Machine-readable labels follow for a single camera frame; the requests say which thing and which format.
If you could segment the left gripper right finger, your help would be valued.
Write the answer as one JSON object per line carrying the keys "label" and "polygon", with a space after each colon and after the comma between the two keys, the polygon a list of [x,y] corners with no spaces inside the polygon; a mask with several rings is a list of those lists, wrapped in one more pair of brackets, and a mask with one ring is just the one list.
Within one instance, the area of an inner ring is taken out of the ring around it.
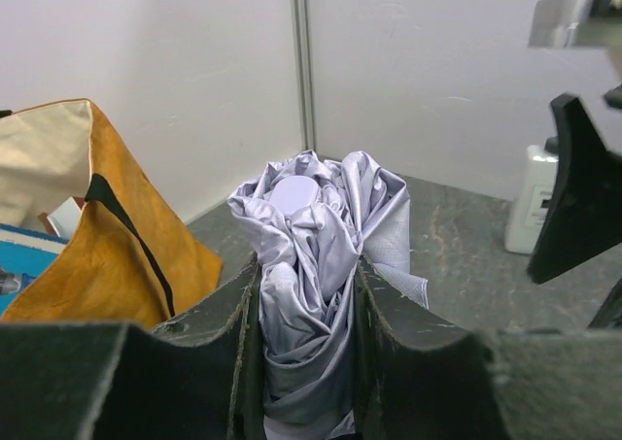
{"label": "left gripper right finger", "polygon": [[617,439],[621,333],[468,331],[355,273],[355,426],[364,439]]}

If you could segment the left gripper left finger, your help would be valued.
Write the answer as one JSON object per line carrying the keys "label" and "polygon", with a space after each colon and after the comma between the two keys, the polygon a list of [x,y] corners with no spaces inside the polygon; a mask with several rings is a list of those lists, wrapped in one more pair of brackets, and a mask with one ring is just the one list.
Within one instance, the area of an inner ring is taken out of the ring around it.
{"label": "left gripper left finger", "polygon": [[5,323],[5,439],[261,439],[259,263],[180,316]]}

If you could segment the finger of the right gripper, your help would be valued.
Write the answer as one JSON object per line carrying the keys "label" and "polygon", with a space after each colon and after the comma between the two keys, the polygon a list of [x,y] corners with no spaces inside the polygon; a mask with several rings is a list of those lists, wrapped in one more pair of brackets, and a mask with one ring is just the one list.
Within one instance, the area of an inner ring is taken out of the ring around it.
{"label": "finger of the right gripper", "polygon": [[610,151],[579,97],[550,102],[558,169],[527,273],[548,282],[621,243],[621,156]]}
{"label": "finger of the right gripper", "polygon": [[622,327],[622,280],[619,280],[608,294],[589,328],[621,328]]}

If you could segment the lavender folding umbrella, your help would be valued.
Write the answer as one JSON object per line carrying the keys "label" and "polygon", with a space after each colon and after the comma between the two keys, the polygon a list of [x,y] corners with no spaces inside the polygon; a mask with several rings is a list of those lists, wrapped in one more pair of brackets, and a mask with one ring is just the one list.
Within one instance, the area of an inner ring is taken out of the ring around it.
{"label": "lavender folding umbrella", "polygon": [[355,271],[362,256],[414,302],[406,182],[368,153],[314,152],[266,165],[227,200],[261,267],[264,430],[332,439],[354,429]]}

